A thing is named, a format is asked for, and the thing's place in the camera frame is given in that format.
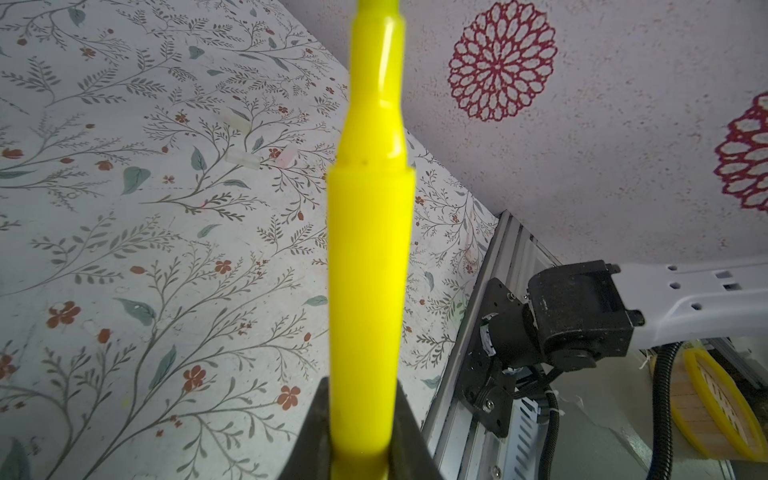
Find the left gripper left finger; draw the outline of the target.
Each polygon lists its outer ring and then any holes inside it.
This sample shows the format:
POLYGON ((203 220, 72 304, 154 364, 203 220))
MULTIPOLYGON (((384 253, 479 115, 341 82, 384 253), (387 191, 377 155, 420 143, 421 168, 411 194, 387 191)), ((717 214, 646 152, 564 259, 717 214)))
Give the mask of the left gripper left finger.
POLYGON ((329 480, 331 462, 329 378, 324 377, 278 479, 329 480))

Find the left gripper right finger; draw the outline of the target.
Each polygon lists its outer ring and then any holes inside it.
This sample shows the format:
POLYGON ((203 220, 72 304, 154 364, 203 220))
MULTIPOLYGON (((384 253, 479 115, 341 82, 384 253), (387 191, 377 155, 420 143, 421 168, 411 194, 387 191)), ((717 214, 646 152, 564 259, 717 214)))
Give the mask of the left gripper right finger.
POLYGON ((394 480, 442 479, 400 382, 397 383, 389 448, 389 478, 394 480))

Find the yellow highlighter pen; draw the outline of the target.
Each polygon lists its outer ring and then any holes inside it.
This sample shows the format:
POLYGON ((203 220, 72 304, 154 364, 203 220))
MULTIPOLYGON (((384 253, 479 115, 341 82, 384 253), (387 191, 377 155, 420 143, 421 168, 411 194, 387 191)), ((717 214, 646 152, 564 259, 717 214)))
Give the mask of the yellow highlighter pen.
POLYGON ((404 50, 398 3, 359 2, 349 106, 327 177, 335 479, 388 475, 416 185, 401 115, 404 50))

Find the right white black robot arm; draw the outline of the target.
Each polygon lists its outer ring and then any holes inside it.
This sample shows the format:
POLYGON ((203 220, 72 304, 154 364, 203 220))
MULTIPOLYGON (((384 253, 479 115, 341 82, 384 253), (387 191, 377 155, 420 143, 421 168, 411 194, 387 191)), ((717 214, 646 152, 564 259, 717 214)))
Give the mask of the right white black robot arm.
POLYGON ((560 375, 632 349, 767 332, 767 259, 555 266, 516 297, 490 279, 470 328, 457 396, 488 431, 509 432, 514 401, 560 375))

